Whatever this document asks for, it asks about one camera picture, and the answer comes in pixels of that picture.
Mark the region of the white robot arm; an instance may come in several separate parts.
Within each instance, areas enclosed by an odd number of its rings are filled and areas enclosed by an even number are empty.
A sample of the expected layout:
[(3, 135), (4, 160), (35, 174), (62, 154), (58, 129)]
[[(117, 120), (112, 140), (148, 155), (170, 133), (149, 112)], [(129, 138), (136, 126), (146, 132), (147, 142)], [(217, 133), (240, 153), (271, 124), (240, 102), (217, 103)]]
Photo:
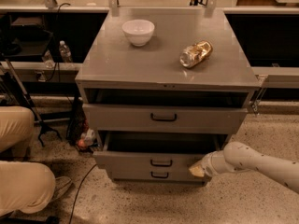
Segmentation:
[(299, 193), (299, 163), (267, 156), (251, 147), (230, 142), (221, 151), (206, 154), (189, 171), (197, 177), (213, 177), (224, 173), (255, 171)]

